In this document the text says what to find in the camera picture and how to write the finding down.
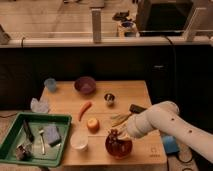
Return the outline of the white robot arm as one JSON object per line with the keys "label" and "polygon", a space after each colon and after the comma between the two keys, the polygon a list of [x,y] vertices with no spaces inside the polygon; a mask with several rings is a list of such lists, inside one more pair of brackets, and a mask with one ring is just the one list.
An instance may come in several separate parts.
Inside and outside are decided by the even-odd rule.
{"label": "white robot arm", "polygon": [[142,138],[155,129],[174,136],[213,164],[213,134],[181,119],[174,102],[154,104],[142,113],[132,115],[126,123],[127,134],[132,138]]}

